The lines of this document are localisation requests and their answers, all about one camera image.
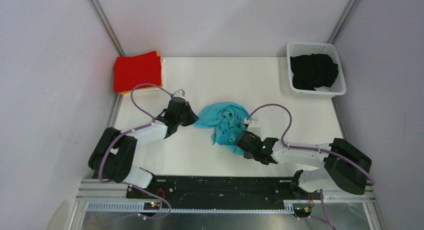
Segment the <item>cyan t-shirt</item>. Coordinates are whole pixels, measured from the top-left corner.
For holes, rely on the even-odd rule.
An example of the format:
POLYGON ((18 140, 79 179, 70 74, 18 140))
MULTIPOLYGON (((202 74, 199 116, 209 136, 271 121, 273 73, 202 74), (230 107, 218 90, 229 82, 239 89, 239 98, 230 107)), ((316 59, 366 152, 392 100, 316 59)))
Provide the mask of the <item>cyan t-shirt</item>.
POLYGON ((213 144, 227 147, 235 155, 243 155, 244 151, 237 147, 237 136, 245 131, 244 120, 248 111, 235 102, 217 102, 204 107, 198 114, 194 126, 198 128, 213 128, 210 136, 213 144))

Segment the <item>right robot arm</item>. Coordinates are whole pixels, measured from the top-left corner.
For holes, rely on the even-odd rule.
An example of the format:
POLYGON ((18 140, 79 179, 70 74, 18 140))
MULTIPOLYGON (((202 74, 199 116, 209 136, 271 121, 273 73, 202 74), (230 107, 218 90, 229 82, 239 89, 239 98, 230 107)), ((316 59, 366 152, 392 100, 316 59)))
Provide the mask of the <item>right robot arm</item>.
POLYGON ((363 195, 374 183, 370 176, 372 160, 347 140, 335 138, 329 144, 297 146, 278 138, 265 138, 244 131, 235 144, 252 159, 264 164, 295 163, 314 170, 298 170, 290 192, 297 199, 318 190, 343 190, 363 195))

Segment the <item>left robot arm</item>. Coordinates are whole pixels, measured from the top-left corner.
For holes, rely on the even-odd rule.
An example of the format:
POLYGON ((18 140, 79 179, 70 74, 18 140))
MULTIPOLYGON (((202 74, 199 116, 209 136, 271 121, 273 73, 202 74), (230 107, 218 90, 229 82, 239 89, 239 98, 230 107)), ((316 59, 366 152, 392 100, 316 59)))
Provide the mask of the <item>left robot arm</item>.
POLYGON ((152 123, 127 131, 114 127, 104 130, 88 166, 98 173, 99 179, 137 186, 145 198, 157 194, 158 185, 152 181, 155 175, 133 163, 137 147, 174 134, 178 127, 189 126, 198 120, 191 105, 183 97, 172 97, 163 112, 152 123))

